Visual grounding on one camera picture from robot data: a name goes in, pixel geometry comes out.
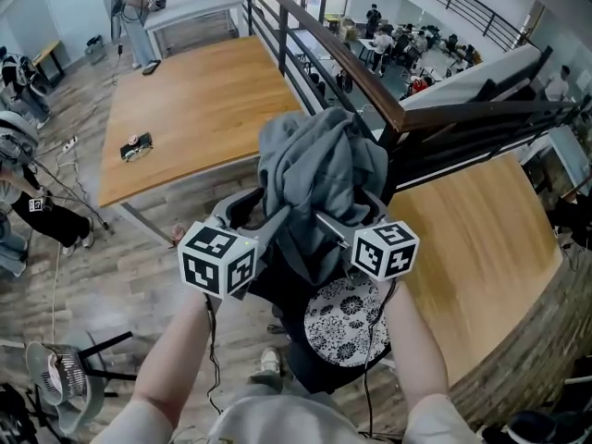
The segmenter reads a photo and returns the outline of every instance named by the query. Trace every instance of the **black and white floral pattern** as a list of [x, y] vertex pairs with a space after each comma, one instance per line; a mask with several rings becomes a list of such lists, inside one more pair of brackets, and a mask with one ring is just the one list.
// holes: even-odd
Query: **black and white floral pattern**
[[[341, 278], [322, 288], [306, 308], [304, 331], [311, 347], [330, 364], [363, 365], [370, 345], [368, 328], [380, 299], [376, 286], [366, 280], [352, 285]], [[375, 326], [370, 360], [389, 345], [384, 316]]]

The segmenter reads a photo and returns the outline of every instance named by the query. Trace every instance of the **black phone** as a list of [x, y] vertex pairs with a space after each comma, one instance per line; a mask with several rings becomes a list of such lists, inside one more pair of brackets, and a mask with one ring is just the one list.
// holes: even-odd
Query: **black phone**
[[156, 64], [154, 64], [153, 66], [150, 66], [149, 68], [146, 68], [142, 71], [142, 75], [144, 76], [150, 76], [153, 72], [156, 71], [156, 68], [158, 68], [160, 66], [160, 61], [156, 61]]
[[152, 148], [152, 135], [150, 133], [144, 133], [138, 138], [136, 144], [125, 144], [120, 148], [121, 159], [129, 161], [134, 155], [138, 154], [142, 150], [150, 150]]

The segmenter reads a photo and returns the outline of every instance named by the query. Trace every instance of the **shoe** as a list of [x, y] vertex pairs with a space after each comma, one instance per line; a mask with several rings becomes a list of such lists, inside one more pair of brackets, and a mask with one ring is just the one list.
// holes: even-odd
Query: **shoe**
[[82, 239], [82, 246], [84, 248], [91, 248], [94, 244], [94, 233], [93, 233], [93, 228], [94, 228], [94, 223], [93, 220], [90, 217], [86, 217], [89, 221], [90, 226], [90, 230], [89, 230], [89, 234], [86, 236], [86, 238]]
[[273, 372], [279, 375], [281, 373], [280, 364], [278, 349], [267, 347], [261, 355], [261, 371]]
[[23, 276], [23, 274], [25, 273], [25, 270], [27, 269], [27, 262], [23, 262], [22, 263], [22, 270], [18, 273], [13, 273], [13, 275], [15, 276], [15, 278], [20, 278]]
[[37, 130], [42, 129], [47, 124], [47, 122], [49, 121], [49, 119], [50, 119], [50, 117], [46, 118], [45, 121], [43, 121], [43, 122], [37, 123]]
[[76, 243], [74, 243], [74, 245], [72, 245], [71, 247], [62, 247], [62, 254], [67, 258], [72, 256], [74, 254], [74, 252], [76, 252], [76, 245], [78, 244], [79, 241], [80, 241], [80, 239], [77, 240]]

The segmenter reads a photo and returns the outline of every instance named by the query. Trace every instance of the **railing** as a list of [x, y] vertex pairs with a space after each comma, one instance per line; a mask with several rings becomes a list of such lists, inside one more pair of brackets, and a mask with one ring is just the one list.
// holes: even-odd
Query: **railing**
[[504, 51], [528, 42], [524, 34], [478, 0], [436, 0], [446, 9], [466, 19]]
[[[362, 107], [354, 106], [323, 66], [324, 61], [302, 42], [299, 33], [289, 28], [289, 16], [297, 19], [351, 77], [353, 89], [359, 91], [356, 100], [365, 97], [364, 106], [375, 112], [372, 119], [366, 114], [368, 110], [360, 115], [356, 109]], [[332, 94], [335, 105], [355, 115], [364, 136], [376, 141], [371, 130], [383, 129], [377, 142], [388, 152], [388, 185], [382, 195], [386, 203], [395, 191], [533, 141], [548, 130], [569, 123], [587, 103], [489, 102], [525, 81], [529, 83], [549, 59], [552, 50], [548, 48], [537, 62], [507, 80], [498, 84], [488, 80], [472, 101], [404, 110], [341, 40], [292, 0], [245, 0], [240, 17], [247, 21], [249, 33], [256, 34], [274, 55], [278, 70], [290, 81], [311, 115], [328, 108]], [[311, 70], [327, 85], [329, 95], [320, 93], [310, 77]]]

